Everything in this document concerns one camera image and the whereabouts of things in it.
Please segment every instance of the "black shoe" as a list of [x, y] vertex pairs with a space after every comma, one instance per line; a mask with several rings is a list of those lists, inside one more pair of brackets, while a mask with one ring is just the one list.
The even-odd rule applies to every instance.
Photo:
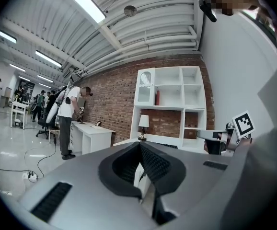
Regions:
[[68, 155], [64, 155], [64, 156], [62, 157], [62, 160], [73, 159], [73, 158], [75, 158], [75, 157], [76, 157], [76, 155], [68, 154]]

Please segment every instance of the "circular ceiling fixture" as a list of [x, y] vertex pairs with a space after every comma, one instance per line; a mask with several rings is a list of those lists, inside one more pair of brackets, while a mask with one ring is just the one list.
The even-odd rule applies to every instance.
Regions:
[[136, 7], [134, 7], [132, 5], [128, 5], [124, 8], [124, 13], [128, 17], [132, 17], [132, 16], [136, 15], [137, 12], [138, 11], [137, 11]]

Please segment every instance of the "white t-shirt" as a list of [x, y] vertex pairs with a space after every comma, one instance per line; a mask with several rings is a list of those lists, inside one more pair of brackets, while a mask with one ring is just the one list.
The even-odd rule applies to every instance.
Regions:
[[[60, 108], [58, 109], [58, 116], [62, 116], [62, 117], [72, 117], [75, 108], [72, 104], [72, 97], [76, 97], [77, 101], [78, 98], [80, 97], [80, 87], [74, 87], [73, 89], [70, 90], [70, 92], [68, 93], [67, 96], [64, 97], [63, 103], [60, 106]], [[70, 104], [65, 103], [66, 101], [66, 97], [70, 98]]]
[[46, 108], [46, 107], [47, 107], [47, 101], [48, 101], [48, 99], [49, 99], [49, 97], [48, 97], [48, 96], [46, 96], [46, 97], [45, 97], [45, 105], [44, 105], [44, 108]]

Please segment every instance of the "man in white shirt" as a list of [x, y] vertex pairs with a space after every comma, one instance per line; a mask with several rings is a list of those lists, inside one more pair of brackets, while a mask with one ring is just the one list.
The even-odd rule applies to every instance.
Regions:
[[47, 96], [45, 97], [45, 104], [44, 104], [44, 111], [46, 112], [46, 108], [47, 108], [47, 102], [48, 102], [48, 99], [49, 99], [49, 96], [51, 95], [51, 93], [50, 92], [47, 92]]
[[72, 159], [75, 155], [71, 154], [72, 151], [68, 150], [69, 137], [70, 137], [70, 125], [72, 115], [77, 113], [80, 108], [78, 106], [78, 98], [86, 96], [86, 87], [80, 89], [80, 87], [74, 87], [69, 91], [62, 102], [62, 105], [58, 109], [58, 116], [60, 122], [60, 150], [63, 160]]

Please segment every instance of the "ceiling beam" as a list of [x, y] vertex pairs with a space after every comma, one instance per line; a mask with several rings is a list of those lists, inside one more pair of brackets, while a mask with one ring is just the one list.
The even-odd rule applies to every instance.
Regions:
[[54, 68], [50, 67], [50, 66], [47, 66], [45, 65], [44, 63], [36, 60], [36, 59], [33, 59], [32, 57], [28, 56], [28, 55], [25, 55], [24, 53], [20, 52], [20, 51], [17, 51], [16, 49], [14, 48], [11, 48], [9, 47], [7, 44], [4, 44], [4, 43], [1, 43], [0, 42], [0, 48], [5, 50], [5, 51], [8, 51], [10, 53], [12, 53], [13, 55], [16, 55], [34, 65], [37, 65], [37, 66], [40, 66], [41, 68], [44, 68], [45, 70], [48, 70], [54, 74], [58, 74], [58, 75], [62, 75], [62, 72], [59, 71], [59, 70], [55, 70]]
[[52, 54], [60, 57], [61, 59], [69, 62], [70, 64], [74, 65], [75, 67], [78, 67], [80, 69], [84, 68], [84, 65], [78, 62], [73, 57], [70, 57], [68, 54], [64, 53], [63, 51], [59, 50], [55, 46], [51, 45], [50, 43], [47, 43], [45, 40], [41, 39], [40, 37], [36, 36], [35, 34], [27, 31], [26, 29], [22, 28], [19, 25], [16, 25], [15, 23], [5, 19], [0, 18], [0, 24], [3, 25], [5, 28], [9, 29], [10, 31], [18, 34], [19, 36], [22, 36], [29, 40], [32, 43], [35, 43], [36, 45], [48, 50]]
[[204, 23], [204, 13], [199, 7], [199, 0], [194, 0], [194, 30], [197, 34], [197, 50], [199, 49], [203, 23]]
[[106, 26], [105, 20], [98, 24], [75, 0], [64, 1], [70, 4], [84, 18], [86, 18], [116, 50], [121, 49], [123, 47], [118, 41], [118, 39], [115, 37], [115, 35], [111, 32], [111, 30]]
[[53, 83], [42, 80], [41, 78], [38, 78], [37, 76], [35, 76], [35, 74], [40, 74], [40, 73], [38, 73], [37, 71], [35, 71], [33, 69], [27, 68], [26, 66], [24, 66], [22, 64], [19, 64], [18, 62], [14, 61], [14, 60], [10, 60], [8, 58], [2, 57], [2, 61], [4, 61], [6, 64], [13, 64], [13, 65], [16, 65], [20, 68], [25, 69], [26, 72], [22, 72], [22, 71], [17, 70], [18, 74], [21, 75], [22, 77], [24, 77], [23, 75], [33, 77], [34, 79], [36, 79], [36, 82], [42, 83], [44, 85], [48, 85], [48, 86], [53, 87], [53, 88], [59, 87], [61, 85], [65, 85], [64, 82], [61, 82], [61, 81], [58, 81], [58, 80], [54, 80]]

